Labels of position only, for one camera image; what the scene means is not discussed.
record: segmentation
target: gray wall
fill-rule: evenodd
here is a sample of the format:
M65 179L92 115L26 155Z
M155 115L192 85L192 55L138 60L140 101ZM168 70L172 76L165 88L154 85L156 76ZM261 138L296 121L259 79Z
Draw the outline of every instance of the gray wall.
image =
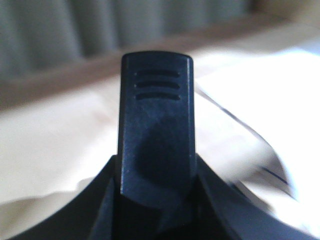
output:
M245 14L249 0L1 0L0 80Z

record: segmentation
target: beige surface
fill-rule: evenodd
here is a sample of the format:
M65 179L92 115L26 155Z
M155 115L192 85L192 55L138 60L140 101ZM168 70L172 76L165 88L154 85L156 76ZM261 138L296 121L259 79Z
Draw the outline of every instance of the beige surface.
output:
M259 11L320 28L319 0L259 0Z
M256 14L133 50L190 54L197 80L318 34L313 27ZM116 153L120 57L100 57L2 84L0 238L59 209ZM266 143L199 95L195 114L197 151L224 179L243 178L254 165L274 158Z

